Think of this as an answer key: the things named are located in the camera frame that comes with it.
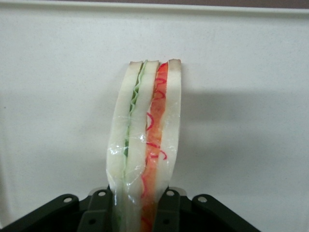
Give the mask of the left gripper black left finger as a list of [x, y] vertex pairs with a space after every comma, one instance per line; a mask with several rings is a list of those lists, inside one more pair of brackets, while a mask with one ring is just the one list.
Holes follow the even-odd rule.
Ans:
[[83, 200], [64, 194], [1, 229], [2, 232], [111, 232], [110, 189], [99, 189]]

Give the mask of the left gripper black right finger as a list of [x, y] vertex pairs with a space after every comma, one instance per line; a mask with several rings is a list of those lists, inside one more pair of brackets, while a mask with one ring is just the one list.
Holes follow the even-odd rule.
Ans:
[[190, 200], [177, 190], [167, 189], [158, 203], [154, 231], [257, 232], [259, 230], [208, 194], [200, 194]]

